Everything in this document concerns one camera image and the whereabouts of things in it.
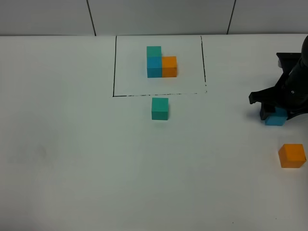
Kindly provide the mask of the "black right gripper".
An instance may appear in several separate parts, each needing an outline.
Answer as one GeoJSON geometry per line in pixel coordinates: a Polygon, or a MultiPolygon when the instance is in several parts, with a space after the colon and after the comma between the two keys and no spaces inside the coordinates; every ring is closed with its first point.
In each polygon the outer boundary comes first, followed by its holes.
{"type": "Polygon", "coordinates": [[[308,73],[283,73],[275,86],[252,92],[250,104],[261,103],[260,119],[266,120],[276,107],[288,113],[288,119],[308,112],[308,73]]]}

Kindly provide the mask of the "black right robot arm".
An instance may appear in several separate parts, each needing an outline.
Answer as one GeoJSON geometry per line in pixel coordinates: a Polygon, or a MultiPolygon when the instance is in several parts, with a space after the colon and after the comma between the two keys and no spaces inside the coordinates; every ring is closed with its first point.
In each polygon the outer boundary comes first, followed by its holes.
{"type": "Polygon", "coordinates": [[[282,75],[268,89],[252,92],[250,104],[261,103],[260,119],[281,126],[286,120],[308,112],[308,39],[300,53],[276,53],[282,75]]]}

